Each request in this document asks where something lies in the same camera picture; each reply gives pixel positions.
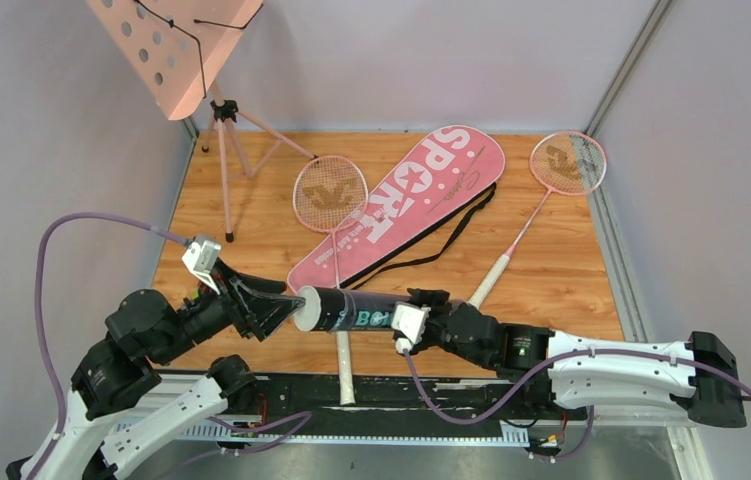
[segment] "racket strings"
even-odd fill
[[[531,154],[537,180],[555,192],[584,195],[599,186],[607,163],[598,144],[575,133],[552,135]]]
[[[293,209],[311,230],[327,232],[351,226],[362,214],[368,191],[366,181],[344,157],[320,157],[299,174]]]

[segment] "music stand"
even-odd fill
[[[192,115],[210,92],[213,115],[202,150],[209,151],[215,125],[219,132],[225,240],[233,242],[224,133],[231,139],[246,177],[253,176],[281,142],[310,159],[316,158],[312,152],[240,110],[237,102],[225,97],[216,84],[216,76],[251,19],[263,8],[263,0],[87,0],[87,4],[166,118],[181,120]],[[234,126],[237,114],[277,138],[254,168]]]

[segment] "racket handle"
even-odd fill
[[[496,263],[493,264],[493,268],[487,272],[487,276],[481,281],[481,285],[478,285],[478,288],[475,289],[475,293],[472,294],[472,297],[470,297],[469,301],[466,303],[475,308],[480,308],[481,304],[484,303],[484,299],[487,298],[487,294],[493,289],[493,285],[499,281],[502,272],[507,268],[508,262],[510,262],[510,255],[506,253],[502,254],[502,256],[496,260]]]
[[[340,405],[351,405],[354,403],[354,381],[348,332],[337,332],[337,360],[340,365]]]

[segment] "pink badminton racket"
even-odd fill
[[[331,235],[334,283],[340,287],[337,232],[352,226],[366,210],[369,189],[363,173],[345,157],[318,157],[304,166],[293,187],[293,211],[305,227]],[[340,404],[354,403],[348,332],[337,332]]]
[[[529,166],[537,181],[547,188],[546,195],[543,196],[534,213],[528,217],[528,221],[525,222],[525,226],[519,231],[516,239],[496,260],[493,268],[470,297],[467,303],[475,308],[481,306],[499,277],[502,276],[516,245],[525,235],[549,196],[552,193],[560,193],[574,197],[592,192],[605,178],[608,160],[605,157],[605,151],[592,138],[580,132],[563,131],[549,135],[534,147]]]

